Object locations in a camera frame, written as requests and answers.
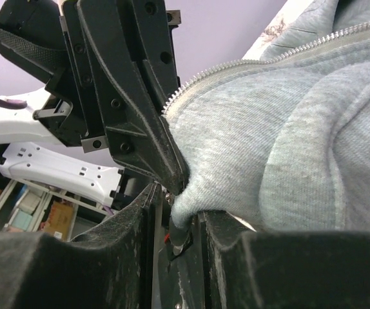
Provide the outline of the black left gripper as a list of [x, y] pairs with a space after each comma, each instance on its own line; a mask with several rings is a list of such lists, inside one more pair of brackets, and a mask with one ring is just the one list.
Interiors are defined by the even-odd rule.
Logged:
[[188, 182], [162, 110], [178, 89], [163, 1], [60, 1], [63, 32], [86, 109], [100, 113], [113, 161], [172, 194]]

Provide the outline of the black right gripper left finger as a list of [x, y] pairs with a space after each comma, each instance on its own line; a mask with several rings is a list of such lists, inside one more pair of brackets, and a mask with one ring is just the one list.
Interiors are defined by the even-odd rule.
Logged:
[[0, 308], [151, 308], [162, 188], [69, 242], [0, 232]]

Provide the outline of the grey zip-up jacket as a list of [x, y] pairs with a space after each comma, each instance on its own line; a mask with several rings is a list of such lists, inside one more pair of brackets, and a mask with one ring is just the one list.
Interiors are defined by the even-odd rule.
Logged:
[[314, 1], [259, 61], [201, 73], [164, 115], [190, 169], [171, 218], [370, 231], [370, 1]]

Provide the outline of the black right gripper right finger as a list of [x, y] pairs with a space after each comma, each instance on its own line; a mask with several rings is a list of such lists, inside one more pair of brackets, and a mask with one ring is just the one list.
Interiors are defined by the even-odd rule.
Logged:
[[370, 232], [255, 232], [203, 216], [212, 308], [370, 308]]

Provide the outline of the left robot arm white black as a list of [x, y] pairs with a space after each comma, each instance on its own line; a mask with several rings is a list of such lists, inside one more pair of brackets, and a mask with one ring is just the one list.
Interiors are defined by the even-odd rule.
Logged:
[[123, 207], [128, 180], [181, 193], [162, 113], [179, 90], [164, 1], [5, 1], [0, 54], [44, 84], [0, 99], [0, 174]]

